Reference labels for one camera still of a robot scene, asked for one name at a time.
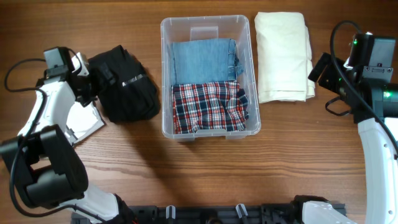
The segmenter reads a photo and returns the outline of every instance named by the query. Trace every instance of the green light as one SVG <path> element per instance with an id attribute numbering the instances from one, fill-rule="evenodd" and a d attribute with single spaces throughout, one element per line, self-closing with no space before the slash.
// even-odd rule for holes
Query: green light
<path id="1" fill-rule="evenodd" d="M 390 96 L 392 96 L 392 94 L 390 92 L 384 92 L 384 97 L 388 98 Z"/>

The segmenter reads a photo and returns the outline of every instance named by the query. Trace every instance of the plaid shirt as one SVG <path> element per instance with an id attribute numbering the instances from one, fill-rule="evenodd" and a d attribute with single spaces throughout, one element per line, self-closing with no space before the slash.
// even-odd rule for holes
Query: plaid shirt
<path id="1" fill-rule="evenodd" d="M 239 88 L 237 81 L 172 86 L 175 133 L 244 130 L 249 118 L 248 99 Z"/>

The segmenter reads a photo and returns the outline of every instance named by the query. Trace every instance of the plastic bin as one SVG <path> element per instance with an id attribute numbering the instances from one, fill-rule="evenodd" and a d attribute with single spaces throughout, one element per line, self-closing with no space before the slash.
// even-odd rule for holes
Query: plastic bin
<path id="1" fill-rule="evenodd" d="M 256 79 L 254 76 L 251 50 L 249 20 L 246 16 L 204 16 L 166 18 L 160 25 L 162 33 L 162 132 L 165 137 L 179 141 L 192 141 L 197 137 L 226 136 L 226 139 L 241 139 L 257 134 L 261 129 Z M 203 40 L 213 38 L 232 38 L 236 40 L 238 58 L 244 66 L 238 77 L 249 101 L 249 119 L 245 131 L 226 131 L 224 129 L 198 130 L 193 134 L 175 134 L 173 122 L 171 72 L 172 42 Z"/>

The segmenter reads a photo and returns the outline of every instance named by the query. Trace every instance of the wooden surface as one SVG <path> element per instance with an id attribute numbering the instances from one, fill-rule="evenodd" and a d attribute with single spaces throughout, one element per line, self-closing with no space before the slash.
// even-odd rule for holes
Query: wooden surface
<path id="1" fill-rule="evenodd" d="M 160 22 L 166 17 L 245 15 L 250 20 L 256 75 L 258 11 L 301 12 L 314 63 L 322 52 L 329 52 L 331 30 L 343 19 L 375 34 L 398 37 L 398 1 L 45 2 L 0 5 L 0 80 L 17 61 L 43 57 L 43 50 L 54 46 L 92 57 L 121 44 L 161 86 Z M 338 34 L 341 58 L 348 56 L 353 34 L 350 28 Z M 33 86 L 44 68 L 42 63 L 21 66 L 12 74 L 10 86 Z M 363 223 L 366 181 L 357 126 L 351 116 L 338 118 L 325 111 L 325 102 L 334 94 L 321 88 L 316 94 L 305 103 L 261 104 L 261 131 L 242 140 L 178 143 L 163 137 L 159 114 L 150 121 L 123 125 L 105 118 L 107 125 L 76 151 L 90 181 L 117 193 L 128 205 L 258 205 L 287 203 L 295 195 L 307 194 L 345 203 L 348 216 Z M 33 93 L 10 94 L 0 87 L 0 140 L 18 133 L 34 101 Z M 0 223 L 69 222 L 66 211 L 40 219 L 18 214 L 9 198 L 8 180 L 1 162 Z"/>

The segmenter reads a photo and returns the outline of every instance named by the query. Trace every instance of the white towel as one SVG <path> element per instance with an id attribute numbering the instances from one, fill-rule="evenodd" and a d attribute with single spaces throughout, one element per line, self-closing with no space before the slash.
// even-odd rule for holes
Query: white towel
<path id="1" fill-rule="evenodd" d="M 308 80 L 312 53 L 304 17 L 298 12 L 259 12 L 254 20 L 259 62 L 259 102 L 305 101 L 315 96 Z"/>

